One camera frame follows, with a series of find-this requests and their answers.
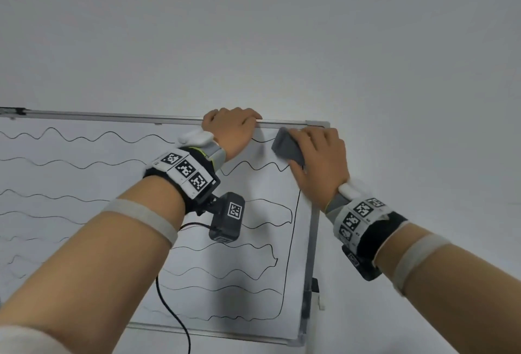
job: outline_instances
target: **forearm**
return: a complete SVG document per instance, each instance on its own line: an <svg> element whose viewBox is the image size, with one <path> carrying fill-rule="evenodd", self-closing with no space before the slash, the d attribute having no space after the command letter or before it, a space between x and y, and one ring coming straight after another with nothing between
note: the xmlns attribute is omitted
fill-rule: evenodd
<svg viewBox="0 0 521 354"><path fill-rule="evenodd" d="M148 207L177 230L185 215L177 190L159 177L141 180L120 198ZM111 352L169 249L151 227L101 213L4 304L0 324L44 331L74 353Z"/></svg>
<svg viewBox="0 0 521 354"><path fill-rule="evenodd" d="M388 277L427 230L408 224L378 252ZM521 282L481 258L445 245L411 272L404 285L411 304L460 353L519 352Z"/></svg>

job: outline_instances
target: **gray eraser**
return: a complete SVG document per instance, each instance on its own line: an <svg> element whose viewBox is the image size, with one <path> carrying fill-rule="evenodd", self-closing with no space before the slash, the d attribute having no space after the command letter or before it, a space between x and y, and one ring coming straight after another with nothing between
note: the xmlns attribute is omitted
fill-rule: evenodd
<svg viewBox="0 0 521 354"><path fill-rule="evenodd" d="M302 151L296 140L291 137L287 128L279 129L271 149L280 158L294 160L302 167L305 165Z"/></svg>

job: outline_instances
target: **black cable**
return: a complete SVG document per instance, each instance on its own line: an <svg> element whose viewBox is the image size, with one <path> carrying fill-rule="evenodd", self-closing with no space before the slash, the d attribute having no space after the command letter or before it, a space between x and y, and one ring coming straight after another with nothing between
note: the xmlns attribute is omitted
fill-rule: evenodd
<svg viewBox="0 0 521 354"><path fill-rule="evenodd" d="M199 225L199 226L204 226L210 230L213 230L213 228L210 226L210 225L206 225L206 224L203 224L203 223L200 223L200 222L189 222L183 226L181 226L179 228L179 230L183 229L183 228L186 228L187 226L191 226L191 225ZM157 290L157 295L159 296L160 298L160 301L161 303L163 304L163 306L166 307L166 310L168 310L168 312L177 320L177 322L179 323L179 325L181 325L181 327L183 328L183 330L185 331L186 333L186 338L188 339L188 354L190 354L190 352L192 351L192 341L190 340L190 334L188 333L188 330L186 329L185 325L183 324L183 322L181 321L181 319L179 317L177 317L177 315L172 311L172 309L170 308L170 306L167 305L165 299L163 298L162 294L161 294L161 289L160 289L160 277L157 276L156 277L156 290Z"/></svg>

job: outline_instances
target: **whiteboard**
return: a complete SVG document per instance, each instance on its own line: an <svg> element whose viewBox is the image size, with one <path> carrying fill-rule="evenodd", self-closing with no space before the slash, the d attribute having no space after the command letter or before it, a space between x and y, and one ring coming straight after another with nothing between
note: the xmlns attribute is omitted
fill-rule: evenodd
<svg viewBox="0 0 521 354"><path fill-rule="evenodd" d="M109 200L136 183L147 163L201 124L198 119L65 117L0 117L2 301ZM239 239L222 244L209 239L203 227L184 229L160 272L166 302L192 333L286 343L303 333L313 210L287 162L271 151L280 126L304 125L261 123L245 150L217 172L217 196L232 191L246 200ZM190 213L185 223L211 219L209 213ZM180 331L154 286L132 325Z"/></svg>

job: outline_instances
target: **white sleeve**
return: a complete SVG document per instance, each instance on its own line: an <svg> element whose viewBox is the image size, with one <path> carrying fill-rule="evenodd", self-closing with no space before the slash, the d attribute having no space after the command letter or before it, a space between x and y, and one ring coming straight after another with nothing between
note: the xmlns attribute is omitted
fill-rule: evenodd
<svg viewBox="0 0 521 354"><path fill-rule="evenodd" d="M43 332L21 326L0 327L0 354L71 354Z"/></svg>

